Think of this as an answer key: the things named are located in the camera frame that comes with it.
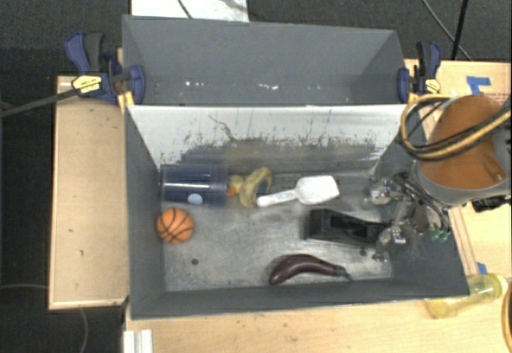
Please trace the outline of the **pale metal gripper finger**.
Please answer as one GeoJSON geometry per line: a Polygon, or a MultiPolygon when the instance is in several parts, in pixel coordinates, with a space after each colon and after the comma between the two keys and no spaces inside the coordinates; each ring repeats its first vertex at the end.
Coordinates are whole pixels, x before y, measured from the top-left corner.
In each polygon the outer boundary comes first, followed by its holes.
{"type": "Polygon", "coordinates": [[[373,206],[385,206],[396,199],[394,182],[391,179],[370,181],[366,202],[373,206]]]}
{"type": "Polygon", "coordinates": [[[389,260],[391,253],[397,247],[405,244],[405,237],[402,229],[396,226],[390,226],[384,229],[378,236],[375,244],[373,260],[384,263],[389,260]]]}

